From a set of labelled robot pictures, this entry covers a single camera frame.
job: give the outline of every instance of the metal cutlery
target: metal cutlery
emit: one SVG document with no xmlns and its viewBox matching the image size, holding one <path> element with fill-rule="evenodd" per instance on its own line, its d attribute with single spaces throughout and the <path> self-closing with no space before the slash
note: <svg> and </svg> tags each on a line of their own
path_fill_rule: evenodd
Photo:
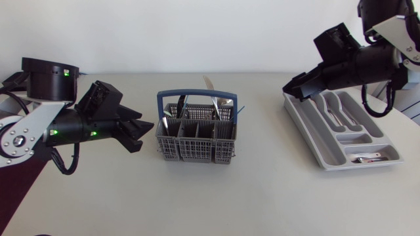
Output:
<svg viewBox="0 0 420 236">
<path fill-rule="evenodd" d="M 207 89 L 209 89 L 209 90 L 214 90 L 215 89 L 213 87 L 212 82 L 210 81 L 210 79 L 207 76 L 204 75 L 203 79 L 204 79 L 205 85 L 207 86 Z M 211 97 L 211 101 L 213 102 L 213 105 L 215 107 L 217 119 L 220 119 L 219 105 L 217 103 L 216 97 Z"/>
</svg>

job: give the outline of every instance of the black cable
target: black cable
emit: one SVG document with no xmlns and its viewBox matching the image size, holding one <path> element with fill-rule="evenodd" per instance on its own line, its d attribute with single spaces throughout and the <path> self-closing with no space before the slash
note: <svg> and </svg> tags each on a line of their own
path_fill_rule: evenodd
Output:
<svg viewBox="0 0 420 236">
<path fill-rule="evenodd" d="M 414 41 L 415 49 L 420 52 L 420 29 L 417 12 L 414 12 L 414 5 L 411 0 L 406 0 L 408 15 L 406 16 L 406 27 L 408 35 Z"/>
<path fill-rule="evenodd" d="M 392 107 L 394 106 L 394 101 L 395 101 L 395 90 L 392 89 L 392 83 L 389 82 L 387 84 L 387 107 L 385 108 L 385 111 L 382 113 L 378 113 L 376 111 L 373 111 L 369 105 L 368 105 L 368 100 L 366 98 L 367 96 L 367 85 L 362 85 L 362 101 L 363 101 L 363 106 L 365 107 L 366 111 L 373 117 L 376 118 L 380 118 L 380 117 L 384 117 L 386 116 L 391 110 Z"/>
<path fill-rule="evenodd" d="M 11 92 L 5 92 L 4 94 L 6 94 L 7 96 L 10 96 L 11 98 L 13 98 L 17 103 L 19 103 L 20 107 L 24 110 L 25 114 L 29 114 L 29 110 L 26 107 L 25 103 L 22 101 L 22 99 L 20 99 L 18 96 L 16 96 L 15 94 L 11 93 Z"/>
<path fill-rule="evenodd" d="M 74 171 L 77 168 L 77 164 L 79 162 L 79 150 L 80 150 L 80 143 L 75 143 L 74 153 L 72 155 L 73 157 L 72 164 L 70 165 L 69 169 L 66 169 L 66 165 L 64 164 L 64 161 L 61 158 L 57 149 L 55 147 L 52 149 L 51 151 L 52 161 L 54 161 L 55 165 L 57 166 L 57 168 L 60 170 L 61 173 L 65 175 L 71 175 L 74 173 Z"/>
<path fill-rule="evenodd" d="M 376 42 L 374 42 L 374 41 L 370 40 L 370 38 L 369 38 L 369 36 L 368 36 L 368 35 L 365 35 L 365 41 L 366 41 L 367 43 L 369 43 L 370 45 L 372 45 L 372 44 L 376 43 Z"/>
<path fill-rule="evenodd" d="M 415 104 L 418 104 L 420 101 L 415 102 L 414 104 L 410 105 L 408 108 L 403 109 L 401 112 L 405 112 L 406 110 L 408 110 L 409 108 L 411 108 L 412 106 L 414 106 Z"/>
<path fill-rule="evenodd" d="M 420 113 L 418 113 L 417 115 L 413 116 L 413 117 L 412 117 L 412 118 L 410 118 L 410 119 L 414 119 L 414 118 L 418 117 L 419 115 L 420 115 Z"/>
</svg>

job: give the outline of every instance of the gray plastic basket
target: gray plastic basket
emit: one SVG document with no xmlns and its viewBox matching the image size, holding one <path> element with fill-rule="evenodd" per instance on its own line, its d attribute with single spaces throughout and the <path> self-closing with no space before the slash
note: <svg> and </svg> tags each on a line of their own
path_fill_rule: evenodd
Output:
<svg viewBox="0 0 420 236">
<path fill-rule="evenodd" d="M 204 95 L 228 98 L 234 101 L 233 106 L 222 106 L 219 110 L 222 121 L 214 120 L 213 106 L 187 104 L 189 119 L 175 119 L 167 116 L 169 135 L 162 120 L 156 129 L 159 150 L 166 161 L 210 163 L 214 158 L 218 164 L 230 164 L 234 155 L 236 140 L 237 98 L 235 94 L 214 90 L 167 90 L 157 94 L 158 107 L 162 108 L 162 98 L 176 95 Z M 165 111 L 177 115 L 177 105 L 167 104 Z M 159 117 L 163 117 L 163 109 L 159 109 Z"/>
</svg>

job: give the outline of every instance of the tray compartment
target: tray compartment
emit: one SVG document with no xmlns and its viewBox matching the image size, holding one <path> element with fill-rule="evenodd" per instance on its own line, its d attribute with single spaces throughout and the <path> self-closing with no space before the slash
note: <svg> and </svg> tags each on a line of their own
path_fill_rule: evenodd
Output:
<svg viewBox="0 0 420 236">
<path fill-rule="evenodd" d="M 365 133 L 336 134 L 335 137 L 342 145 L 372 143 L 372 138 Z"/>
<path fill-rule="evenodd" d="M 352 114 L 353 119 L 358 124 L 362 125 L 372 137 L 382 138 L 384 136 L 379 127 L 373 122 L 372 118 L 348 93 L 338 92 L 337 96 L 340 98 L 341 104 L 347 113 Z"/>
</svg>

